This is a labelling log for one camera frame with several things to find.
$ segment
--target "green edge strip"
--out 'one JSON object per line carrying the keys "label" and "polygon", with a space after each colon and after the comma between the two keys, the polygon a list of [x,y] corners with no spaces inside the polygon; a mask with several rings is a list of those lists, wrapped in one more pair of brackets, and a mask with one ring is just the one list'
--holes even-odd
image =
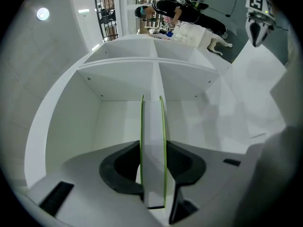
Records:
{"label": "green edge strip", "polygon": [[162,108],[162,123],[163,123],[163,139],[164,139],[164,207],[166,206],[166,189],[167,189],[167,156],[166,156],[166,133],[165,133],[165,117],[164,117],[164,103],[160,96]]}
{"label": "green edge strip", "polygon": [[141,178],[141,185],[143,185],[143,177],[142,177],[142,127],[143,127],[143,98],[141,98],[141,127],[140,127],[140,178]]}

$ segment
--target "person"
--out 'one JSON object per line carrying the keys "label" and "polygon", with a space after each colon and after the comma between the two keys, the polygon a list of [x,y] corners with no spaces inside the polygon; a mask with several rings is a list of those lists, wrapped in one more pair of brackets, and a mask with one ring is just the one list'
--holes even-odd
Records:
{"label": "person", "polygon": [[170,0],[160,0],[149,6],[137,7],[134,13],[137,17],[145,17],[154,12],[172,18],[171,23],[173,26],[177,24],[178,20],[193,23],[211,29],[214,34],[219,35],[223,39],[227,38],[227,30],[223,23],[201,14],[197,9],[189,5],[181,5]]}

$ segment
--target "ceiling light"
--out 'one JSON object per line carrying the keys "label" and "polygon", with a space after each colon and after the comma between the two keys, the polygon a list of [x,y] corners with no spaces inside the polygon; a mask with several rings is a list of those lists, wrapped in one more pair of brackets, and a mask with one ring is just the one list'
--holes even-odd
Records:
{"label": "ceiling light", "polygon": [[89,9],[80,9],[78,10],[78,13],[87,13],[89,12]]}
{"label": "ceiling light", "polygon": [[97,49],[99,47],[99,44],[96,44],[93,48],[91,48],[92,51],[94,51],[95,49]]}
{"label": "ceiling light", "polygon": [[37,18],[39,20],[46,20],[49,17],[49,11],[46,8],[40,8],[37,11]]}

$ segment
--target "floor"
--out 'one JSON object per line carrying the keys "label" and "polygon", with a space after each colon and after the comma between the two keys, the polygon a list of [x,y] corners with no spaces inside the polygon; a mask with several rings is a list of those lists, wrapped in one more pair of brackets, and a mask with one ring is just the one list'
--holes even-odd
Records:
{"label": "floor", "polygon": [[[223,14],[230,14],[235,0],[204,0],[204,2],[208,4],[209,7],[218,10]],[[248,40],[245,30],[247,13],[245,3],[246,0],[237,0],[231,17],[226,17],[211,9],[203,11],[205,15],[218,19],[227,27],[228,37],[226,41],[232,43],[233,47],[225,48],[223,46],[220,47],[219,45],[216,46],[216,50],[221,51],[223,53],[223,58],[229,62],[234,61]],[[276,13],[276,24],[283,28],[288,27],[287,19],[281,12]],[[263,44],[282,62],[282,64],[287,62],[287,31],[275,28]]]}

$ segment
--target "black pants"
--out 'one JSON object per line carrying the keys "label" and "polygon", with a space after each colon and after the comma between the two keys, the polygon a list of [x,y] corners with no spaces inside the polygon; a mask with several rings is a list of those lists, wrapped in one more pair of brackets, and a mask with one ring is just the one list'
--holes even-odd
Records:
{"label": "black pants", "polygon": [[200,25],[204,28],[209,28],[214,34],[223,35],[226,32],[226,27],[217,19],[208,17],[204,14],[200,14],[198,21],[194,22],[196,25]]}

